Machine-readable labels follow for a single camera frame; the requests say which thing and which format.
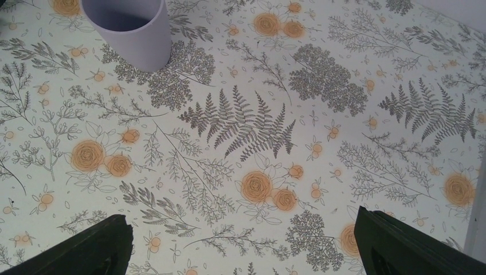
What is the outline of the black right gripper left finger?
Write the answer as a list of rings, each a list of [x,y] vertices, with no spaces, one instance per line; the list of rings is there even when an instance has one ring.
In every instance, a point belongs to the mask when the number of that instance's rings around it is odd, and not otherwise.
[[[1,274],[126,274],[134,240],[114,214]]]

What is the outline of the lavender plastic cup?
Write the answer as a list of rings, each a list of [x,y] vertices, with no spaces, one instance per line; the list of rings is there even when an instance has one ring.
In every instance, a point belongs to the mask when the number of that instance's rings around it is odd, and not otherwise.
[[[95,30],[120,57],[144,72],[168,64],[171,32],[162,0],[83,0],[80,7]]]

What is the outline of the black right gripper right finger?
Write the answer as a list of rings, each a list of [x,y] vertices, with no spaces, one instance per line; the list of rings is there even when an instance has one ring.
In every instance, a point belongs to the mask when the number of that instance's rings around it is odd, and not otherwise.
[[[367,274],[485,274],[485,264],[393,218],[358,210],[354,236]]]

